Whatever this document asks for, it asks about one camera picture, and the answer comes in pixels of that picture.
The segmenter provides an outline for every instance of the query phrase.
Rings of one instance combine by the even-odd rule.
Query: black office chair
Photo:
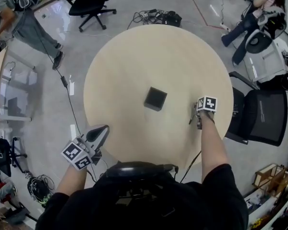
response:
[[[103,30],[106,30],[106,26],[102,24],[100,18],[98,17],[99,14],[112,12],[116,14],[116,9],[112,10],[103,10],[105,6],[105,2],[109,0],[76,0],[72,3],[71,0],[67,0],[71,5],[71,9],[69,10],[69,15],[71,16],[81,16],[84,17],[88,15],[86,19],[81,23],[79,26],[79,31],[83,32],[82,26],[87,23],[92,17],[95,17],[98,23],[101,25]]]
[[[225,137],[243,144],[254,140],[279,146],[287,124],[286,92],[258,90],[235,71],[229,76],[241,80],[252,90],[244,96],[233,88],[234,111],[238,113],[233,115]]]
[[[26,173],[20,167],[20,164],[17,161],[17,158],[24,157],[27,158],[26,154],[15,154],[15,141],[17,140],[16,137],[12,139],[12,145],[5,139],[0,138],[0,170],[5,173],[8,177],[11,177],[11,167],[18,167],[22,173]]]

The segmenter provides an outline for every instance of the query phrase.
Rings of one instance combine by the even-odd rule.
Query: round wooden table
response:
[[[150,87],[166,92],[157,112],[144,107]],[[104,148],[117,160],[189,166],[201,149],[192,103],[217,97],[215,123],[221,138],[233,111],[228,72],[202,39],[167,25],[144,25],[111,39],[96,55],[84,84],[89,125],[107,124]]]

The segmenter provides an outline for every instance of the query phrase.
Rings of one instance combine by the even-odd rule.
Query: black shirt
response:
[[[152,179],[151,185],[157,186],[151,192],[154,198],[150,201],[133,199],[122,203],[127,199],[119,199],[117,184],[103,177],[92,188],[77,191],[70,197],[55,193],[38,219],[36,230],[107,226],[173,229],[182,225],[195,230],[247,229],[248,210],[230,165],[212,170],[203,184],[180,184],[168,175]]]

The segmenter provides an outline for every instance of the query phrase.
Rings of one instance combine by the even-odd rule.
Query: red floor line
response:
[[[197,8],[198,12],[200,13],[200,15],[201,15],[201,17],[202,17],[203,21],[205,22],[206,26],[208,26],[208,27],[213,27],[213,28],[217,28],[217,29],[222,29],[222,30],[223,30],[223,28],[222,28],[222,27],[219,27],[219,26],[214,26],[214,25],[208,25],[208,24],[207,24],[207,21],[205,20],[205,18],[204,18],[204,16],[203,16],[203,14],[202,14],[202,12],[201,12],[201,11],[200,11],[200,9],[198,8],[198,6],[197,6],[197,4],[196,4],[195,0],[192,0],[192,1],[193,1],[193,3],[195,4],[195,6],[196,6],[196,8]]]

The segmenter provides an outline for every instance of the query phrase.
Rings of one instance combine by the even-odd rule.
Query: gray pants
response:
[[[2,188],[0,188],[0,201],[7,195],[11,194],[11,197],[14,196],[13,183],[7,182]]]
[[[55,48],[58,44],[57,40],[54,40],[45,32],[44,28],[35,18],[32,10],[24,12],[17,28],[14,36],[18,40],[44,54],[48,53],[52,58],[55,58],[59,54],[59,50]]]

